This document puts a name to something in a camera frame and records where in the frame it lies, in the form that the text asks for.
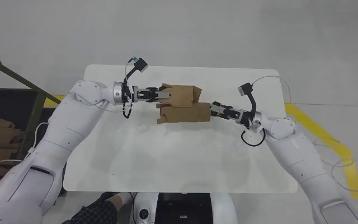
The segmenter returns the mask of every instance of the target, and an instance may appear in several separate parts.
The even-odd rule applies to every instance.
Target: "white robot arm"
[[[86,102],[76,94],[86,96]],[[95,102],[97,107],[88,106]],[[34,151],[0,181],[0,222],[41,223],[38,220],[53,206],[61,190],[68,157],[90,134],[109,102],[116,104],[113,87],[89,81],[76,83],[49,119],[45,136]],[[32,210],[30,217],[18,215],[28,209]]]
[[[275,158],[302,187],[312,205],[313,219],[318,224],[358,223],[358,212],[339,193],[337,184],[322,167],[312,142],[288,118],[268,119],[256,111],[251,95],[252,85],[239,87],[248,95],[253,110],[235,110],[218,102],[211,105],[211,115],[235,120],[253,132],[261,132]]]

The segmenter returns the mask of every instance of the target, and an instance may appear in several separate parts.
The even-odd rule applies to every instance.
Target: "yellow floor stripe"
[[[59,100],[62,100],[64,96],[55,95],[55,97]],[[46,99],[44,107],[56,107],[58,104],[53,102],[52,100]],[[341,159],[353,159],[352,152],[342,143],[338,143],[337,140],[329,134],[326,130],[324,130],[321,126],[319,126],[315,121],[313,121],[309,116],[304,114],[300,109],[298,109],[295,105],[285,104],[286,112],[288,115],[295,117],[297,122],[302,124],[313,133],[317,138],[319,138],[323,143],[329,146],[336,154],[339,155]],[[347,165],[351,161],[344,161],[343,164]],[[356,171],[355,163],[351,166],[344,167],[344,172],[346,175],[347,186],[350,189],[358,189],[358,173]],[[351,195],[358,200],[358,192],[351,192]]]
[[[56,97],[59,100],[62,100],[64,96],[62,96],[62,95],[54,95],[54,97]],[[52,100],[46,98],[44,107],[45,108],[55,108],[57,105],[58,105],[57,103],[55,103]]]

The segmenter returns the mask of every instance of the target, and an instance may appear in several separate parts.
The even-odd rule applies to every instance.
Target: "gray floor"
[[[52,94],[70,90],[89,64],[133,54],[153,66],[276,69],[293,102],[357,157],[357,10],[356,0],[2,0],[0,60]],[[0,76],[0,87],[21,85]],[[45,223],[96,196],[69,193]],[[301,190],[233,198],[240,223],[313,223]]]

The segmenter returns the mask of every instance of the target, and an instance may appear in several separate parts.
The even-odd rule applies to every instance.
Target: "white cable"
[[[8,162],[8,161],[13,161],[13,162],[22,162],[22,160],[0,160],[0,162]]]
[[[293,117],[294,117],[294,122],[295,122],[295,124],[296,124],[296,115],[295,115],[295,110],[294,110],[293,104],[292,104],[291,89],[290,89],[290,86],[288,85],[288,83],[286,82],[286,80],[284,80],[284,79],[283,79],[282,77],[280,77],[280,76],[263,76],[263,77],[261,77],[261,78],[256,79],[256,80],[251,84],[251,86],[253,87],[253,84],[255,84],[257,81],[259,81],[259,80],[261,80],[261,79],[263,79],[263,78],[267,78],[267,77],[278,78],[278,79],[282,80],[282,81],[286,84],[286,87],[287,87],[288,92],[289,92],[289,97],[290,97],[289,104],[291,104],[292,112],[293,112]]]
[[[352,161],[350,164],[347,164],[347,165],[343,165],[343,166],[338,166],[339,163],[343,162],[343,161]],[[332,179],[341,187],[343,188],[344,190],[348,190],[349,192],[358,192],[358,190],[356,189],[349,189],[345,186],[343,186],[334,176],[333,174],[333,170],[336,168],[336,167],[349,167],[351,166],[352,164],[354,164],[355,160],[351,159],[351,158],[344,158],[342,160],[339,160],[338,162],[336,162],[336,164],[334,164],[331,168],[331,177]]]
[[[34,145],[32,146],[33,148],[35,148],[36,146],[36,140],[37,140],[37,131],[39,130],[39,127],[43,124],[48,124],[49,122],[42,122],[40,123],[37,127],[36,127],[36,131],[35,131],[35,141],[34,141]]]
[[[332,139],[332,138],[328,138],[328,137],[323,137],[323,138],[329,139],[329,140],[334,141],[334,142],[337,142],[337,143],[341,143],[340,141],[335,140],[335,139]],[[327,147],[327,148],[329,147],[329,146],[326,145],[326,144],[317,144],[316,141],[317,141],[317,139],[315,139],[314,142],[312,142],[314,146],[322,146],[322,147]],[[349,192],[358,192],[358,190],[356,190],[356,189],[350,189],[350,188],[347,188],[347,187],[343,186],[343,185],[336,179],[336,177],[335,177],[334,174],[333,174],[333,171],[334,171],[335,168],[337,168],[337,167],[343,168],[343,167],[350,167],[351,165],[353,165],[353,164],[355,163],[355,160],[354,160],[354,159],[352,159],[352,158],[343,158],[343,159],[339,160],[338,162],[336,162],[334,165],[330,164],[329,162],[327,162],[327,161],[325,161],[325,160],[323,160],[323,159],[321,159],[321,161],[324,162],[325,164],[327,164],[327,165],[329,165],[329,166],[332,167],[332,168],[331,168],[331,177],[332,177],[332,179],[333,179],[341,188],[343,188],[344,190],[348,190]],[[340,163],[343,162],[343,161],[351,161],[351,162],[350,162],[349,164],[345,164],[345,165],[338,165],[338,164],[340,164]]]

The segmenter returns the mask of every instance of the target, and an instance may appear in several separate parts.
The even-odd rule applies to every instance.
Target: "brown cardboard box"
[[[157,104],[157,108],[160,108],[161,116],[157,124],[210,121],[210,104],[207,102],[194,103],[191,108],[176,108],[168,104]]]
[[[201,89],[196,86],[180,86],[180,85],[168,85],[163,83],[162,86],[166,89],[161,92],[169,92],[169,99],[159,99],[159,102],[164,104],[170,104],[174,107],[190,108],[193,103],[199,101]]]
[[[16,153],[17,149],[2,148],[0,149],[0,160],[9,160],[13,153]],[[1,162],[1,165],[13,165],[13,161]]]
[[[18,150],[20,148],[20,145],[21,143],[0,144],[0,149],[10,148],[12,150]]]
[[[20,134],[20,129],[0,128],[0,144],[10,144],[15,136]]]
[[[14,128],[15,125],[7,120],[0,119],[0,128]]]

